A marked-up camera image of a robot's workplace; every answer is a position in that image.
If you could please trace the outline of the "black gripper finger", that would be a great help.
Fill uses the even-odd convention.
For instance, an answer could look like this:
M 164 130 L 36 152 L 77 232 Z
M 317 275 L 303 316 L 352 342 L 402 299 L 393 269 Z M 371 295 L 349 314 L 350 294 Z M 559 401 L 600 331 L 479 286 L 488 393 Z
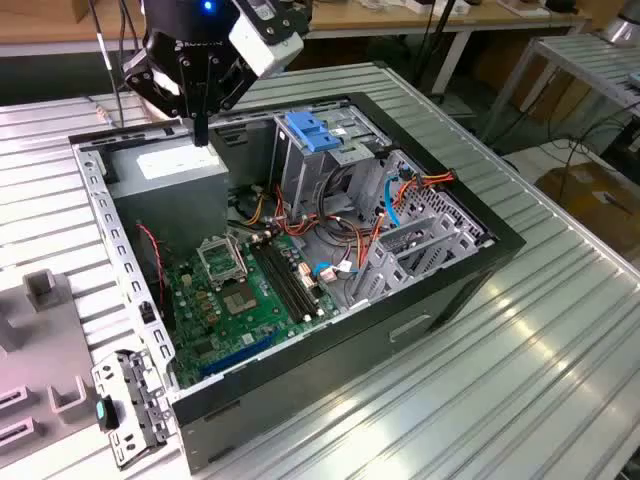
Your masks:
M 145 49 L 123 64 L 124 81 L 135 93 L 169 118 L 180 118 L 196 147 L 202 146 L 202 110 L 184 88 L 153 66 Z
M 209 58 L 200 117 L 201 146 L 209 142 L 209 120 L 221 110 L 230 110 L 253 83 L 254 72 L 241 57 L 228 64 L 218 57 Z

